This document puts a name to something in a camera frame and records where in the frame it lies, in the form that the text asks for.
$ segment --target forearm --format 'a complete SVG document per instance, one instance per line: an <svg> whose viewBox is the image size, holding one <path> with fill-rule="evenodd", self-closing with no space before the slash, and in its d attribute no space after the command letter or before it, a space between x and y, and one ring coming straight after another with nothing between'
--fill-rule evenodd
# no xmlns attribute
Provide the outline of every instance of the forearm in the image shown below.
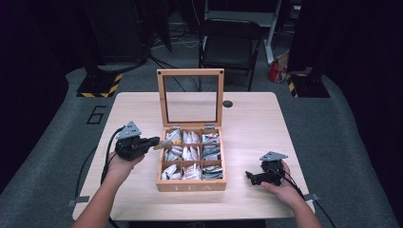
<svg viewBox="0 0 403 228"><path fill-rule="evenodd" d="M309 205L301 200L291 206L291 209L294 212L296 217L296 223L298 228L317 228L322 227L319 220L315 216L314 212L312 211Z"/></svg>
<svg viewBox="0 0 403 228"><path fill-rule="evenodd" d="M120 184L116 183L114 179L106 177L73 227L107 227L107 221L119 186Z"/></svg>

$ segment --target black chair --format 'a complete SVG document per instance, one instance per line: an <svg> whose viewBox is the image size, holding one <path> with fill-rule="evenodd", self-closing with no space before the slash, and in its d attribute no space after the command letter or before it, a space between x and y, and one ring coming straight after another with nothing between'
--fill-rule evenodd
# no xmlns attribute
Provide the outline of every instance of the black chair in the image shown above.
<svg viewBox="0 0 403 228"><path fill-rule="evenodd" d="M235 82L226 71L224 81L250 91L262 36L263 29L255 22L206 19L199 27L199 68L244 70Z"/></svg>

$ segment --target metal bracket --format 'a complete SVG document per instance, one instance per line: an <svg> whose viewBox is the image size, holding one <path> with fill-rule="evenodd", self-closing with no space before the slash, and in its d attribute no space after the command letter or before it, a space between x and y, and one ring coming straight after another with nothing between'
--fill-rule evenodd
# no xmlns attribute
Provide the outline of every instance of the metal bracket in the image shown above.
<svg viewBox="0 0 403 228"><path fill-rule="evenodd" d="M269 153L263 155L262 157L260 157L261 161L265 161L265 162L272 162L272 161L279 161L282 159L287 159L288 156L283 155L283 154L279 154L273 151L269 151Z"/></svg>
<svg viewBox="0 0 403 228"><path fill-rule="evenodd" d="M206 124L204 129L216 129L216 127L213 124Z"/></svg>
<svg viewBox="0 0 403 228"><path fill-rule="evenodd" d="M124 140L127 138L135 137L141 135L142 132L140 131L139 127L137 127L136 124L133 122L129 122L125 128L119 132L119 134L116 136L117 140Z"/></svg>
<svg viewBox="0 0 403 228"><path fill-rule="evenodd" d="M181 127L179 125L171 125L169 128L171 130L181 129Z"/></svg>
<svg viewBox="0 0 403 228"><path fill-rule="evenodd" d="M76 199L69 200L66 206L68 207L75 206L75 204L80 202L89 202L89 196L77 197Z"/></svg>
<svg viewBox="0 0 403 228"><path fill-rule="evenodd" d="M303 195L303 198L305 199L305 201L309 201L309 200L312 200L312 201L320 200L320 197L319 197L316 193Z"/></svg>

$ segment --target wooden table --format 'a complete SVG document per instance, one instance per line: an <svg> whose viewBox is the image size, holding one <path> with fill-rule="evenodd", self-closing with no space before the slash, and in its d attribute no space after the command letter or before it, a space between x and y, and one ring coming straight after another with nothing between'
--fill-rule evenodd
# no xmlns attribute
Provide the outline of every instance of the wooden table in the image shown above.
<svg viewBox="0 0 403 228"><path fill-rule="evenodd" d="M291 175L303 194L308 189L278 100L270 92L224 92L234 105L222 111L222 134L227 170L225 191L159 192L156 186L160 151L152 148L119 189L111 217L114 220L229 220L293 217L292 211L260 186L253 186L245 171L261 173L259 158L268 151L287 155ZM113 132L133 121L142 138L163 132L158 92L125 92L116 97L80 196L92 197L100 186L106 149ZM77 219L87 203L78 203Z"/></svg>

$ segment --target white tea bag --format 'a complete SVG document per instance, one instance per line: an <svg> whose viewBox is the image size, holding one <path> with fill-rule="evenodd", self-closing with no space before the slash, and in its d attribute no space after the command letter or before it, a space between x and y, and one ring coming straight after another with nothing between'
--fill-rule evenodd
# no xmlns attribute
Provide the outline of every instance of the white tea bag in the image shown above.
<svg viewBox="0 0 403 228"><path fill-rule="evenodd" d="M181 159L181 157L179 157L178 155L176 155L172 152L168 152L168 161L178 161L180 159Z"/></svg>
<svg viewBox="0 0 403 228"><path fill-rule="evenodd" d="M182 158L184 161L190 161L191 155L187 146L183 147Z"/></svg>
<svg viewBox="0 0 403 228"><path fill-rule="evenodd" d="M195 163L183 168L183 180L200 180L201 170Z"/></svg>
<svg viewBox="0 0 403 228"><path fill-rule="evenodd" d="M163 160L164 160L164 161L168 161L168 150L165 150L165 151L163 152Z"/></svg>
<svg viewBox="0 0 403 228"><path fill-rule="evenodd" d="M184 143L192 143L192 133L191 132L187 133L187 139Z"/></svg>
<svg viewBox="0 0 403 228"><path fill-rule="evenodd" d="M165 168L161 174L161 179L164 181L171 179L172 175L177 171L177 169L176 164L172 164L171 166Z"/></svg>
<svg viewBox="0 0 403 228"><path fill-rule="evenodd" d="M181 156L182 155L182 148L179 147L179 149L178 149L177 147L172 147L171 152L176 154L176 155L178 155L178 156Z"/></svg>
<svg viewBox="0 0 403 228"><path fill-rule="evenodd" d="M166 139L170 140L174 144L181 144L182 143L181 131L179 129L176 129L171 133L166 133Z"/></svg>
<svg viewBox="0 0 403 228"><path fill-rule="evenodd" d="M184 130L182 134L183 134L183 143L187 143L187 141L188 141L187 132Z"/></svg>
<svg viewBox="0 0 403 228"><path fill-rule="evenodd" d="M201 141L203 143L220 143L219 133L210 133L201 135Z"/></svg>
<svg viewBox="0 0 403 228"><path fill-rule="evenodd" d="M190 132L191 136L192 136L192 143L200 143L200 138L198 136L198 134L196 134L195 132Z"/></svg>
<svg viewBox="0 0 403 228"><path fill-rule="evenodd" d="M171 175L171 180L179 180L181 178L181 172L175 172L174 174Z"/></svg>
<svg viewBox="0 0 403 228"><path fill-rule="evenodd" d="M195 148L193 148L193 146L190 146L190 157L191 160L196 161L199 159L199 154L198 152L195 150Z"/></svg>

